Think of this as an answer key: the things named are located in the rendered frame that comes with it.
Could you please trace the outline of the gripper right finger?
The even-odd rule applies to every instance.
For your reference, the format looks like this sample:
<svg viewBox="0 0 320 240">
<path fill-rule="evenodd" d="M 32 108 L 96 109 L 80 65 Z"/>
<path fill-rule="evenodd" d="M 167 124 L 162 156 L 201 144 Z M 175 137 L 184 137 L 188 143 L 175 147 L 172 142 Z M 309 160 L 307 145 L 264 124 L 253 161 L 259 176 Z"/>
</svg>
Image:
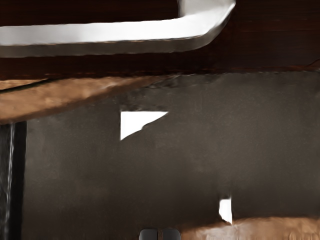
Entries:
<svg viewBox="0 0 320 240">
<path fill-rule="evenodd" d="M 181 233 L 176 228 L 164 228 L 160 231 L 161 240 L 182 240 Z"/>
</svg>

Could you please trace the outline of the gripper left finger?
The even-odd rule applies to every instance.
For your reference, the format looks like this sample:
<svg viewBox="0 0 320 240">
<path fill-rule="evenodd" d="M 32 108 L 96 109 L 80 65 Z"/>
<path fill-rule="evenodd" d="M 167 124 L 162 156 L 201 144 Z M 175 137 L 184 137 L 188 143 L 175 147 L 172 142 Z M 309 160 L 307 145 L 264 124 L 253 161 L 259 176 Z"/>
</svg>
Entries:
<svg viewBox="0 0 320 240">
<path fill-rule="evenodd" d="M 139 233 L 139 240 L 158 240 L 158 230 L 156 228 L 145 228 Z"/>
</svg>

